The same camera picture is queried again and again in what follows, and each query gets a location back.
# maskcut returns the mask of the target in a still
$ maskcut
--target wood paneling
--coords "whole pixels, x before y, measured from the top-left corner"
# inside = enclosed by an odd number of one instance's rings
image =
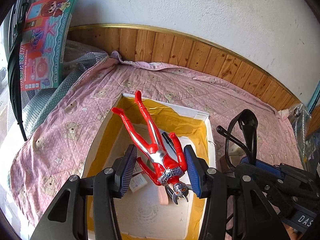
[[[169,64],[185,67],[187,65],[193,41],[182,37],[173,38]]]
[[[156,33],[152,50],[152,62],[169,62],[174,36],[165,33]]]
[[[276,110],[299,103],[281,83],[256,65],[244,62],[243,58],[241,60],[230,51],[223,51],[186,36],[144,29],[101,27],[72,30],[69,38],[98,47],[109,54],[117,50],[124,60],[164,62],[222,78]],[[320,123],[320,108],[318,109],[319,120],[314,120]]]
[[[120,29],[119,53],[123,60],[134,61],[137,30]]]
[[[309,123],[307,136],[317,131],[319,128],[320,128],[320,105],[316,106],[311,113],[311,120]]]
[[[230,82],[240,67],[240,64],[241,60],[231,55],[227,55],[217,77]]]
[[[151,62],[155,35],[155,32],[138,30],[134,61]]]
[[[119,51],[120,29],[105,28],[104,50],[110,55],[114,50]]]
[[[207,62],[204,64],[203,73],[208,75],[217,76],[223,65],[227,53],[215,47],[211,47]]]
[[[207,61],[210,46],[202,42],[194,42],[191,48],[187,68],[202,72]]]

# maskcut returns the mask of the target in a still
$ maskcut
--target white cardboard box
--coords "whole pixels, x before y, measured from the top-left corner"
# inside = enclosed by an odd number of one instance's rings
[[[133,95],[122,94],[114,106],[123,108],[136,131],[148,143],[151,143],[147,126],[143,124],[143,117],[133,99]],[[191,144],[197,156],[206,159],[210,167],[216,167],[209,114],[151,99],[143,100],[143,103],[160,133],[163,131],[177,133],[182,148]],[[114,160],[122,157],[128,145],[132,143],[120,117],[109,111],[89,150],[84,165],[83,178],[111,167]],[[170,156],[176,160],[176,155],[165,141],[164,144]],[[138,155],[145,162],[147,161],[145,155],[139,150]],[[129,190],[122,199],[114,199],[123,239],[132,240],[139,237],[182,240],[188,234],[188,239],[190,236],[198,239],[205,200],[199,200],[190,191],[189,202],[179,199],[179,204],[176,205],[169,200],[169,205],[160,205],[157,186],[146,174],[143,176],[148,182],[146,186],[136,192]],[[187,173],[181,177],[181,181],[190,183]],[[88,209],[89,238],[94,239],[91,198],[88,198]]]

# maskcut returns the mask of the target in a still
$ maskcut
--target pink quilt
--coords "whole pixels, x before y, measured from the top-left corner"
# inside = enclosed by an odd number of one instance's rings
[[[68,177],[81,173],[118,96],[136,90],[146,98],[207,111],[217,160],[224,154],[225,139],[216,126],[227,128],[243,109],[251,109],[259,121],[258,158],[301,167],[291,125],[278,119],[271,106],[222,79],[170,64],[122,61],[113,52],[79,78],[12,163],[13,198],[34,226]],[[239,128],[234,135],[241,138]]]

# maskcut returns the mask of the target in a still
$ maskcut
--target white wall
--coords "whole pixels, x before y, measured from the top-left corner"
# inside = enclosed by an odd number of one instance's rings
[[[248,58],[308,103],[320,78],[320,25],[304,0],[79,0],[71,25],[152,25]]]

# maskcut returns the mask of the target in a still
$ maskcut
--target toy figure arm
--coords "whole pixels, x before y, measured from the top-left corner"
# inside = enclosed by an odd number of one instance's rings
[[[183,172],[185,172],[188,169],[187,162],[184,158],[184,153],[182,151],[181,143],[179,141],[179,138],[174,132],[171,132],[169,134],[170,139],[173,142],[174,148],[176,149],[177,157],[178,157],[178,163],[182,169]]]
[[[143,152],[148,157],[149,144],[135,131],[133,125],[131,124],[128,117],[126,117],[123,110],[117,107],[113,107],[111,110],[121,117],[122,122],[124,123],[124,126],[126,127],[134,144],[139,148],[141,152]]]
[[[158,180],[156,174],[142,161],[141,157],[137,158],[137,162],[143,171],[149,176],[149,178],[153,181],[157,186],[162,186],[160,181]]]
[[[162,141],[158,127],[153,122],[151,115],[149,114],[148,110],[146,109],[146,107],[144,106],[144,104],[142,102],[141,91],[139,91],[139,90],[136,91],[134,101],[139,106],[140,112],[141,112],[144,120],[147,123],[148,131],[149,131],[149,135],[150,135],[152,143],[160,145],[162,147],[162,149],[165,150],[164,143]]]

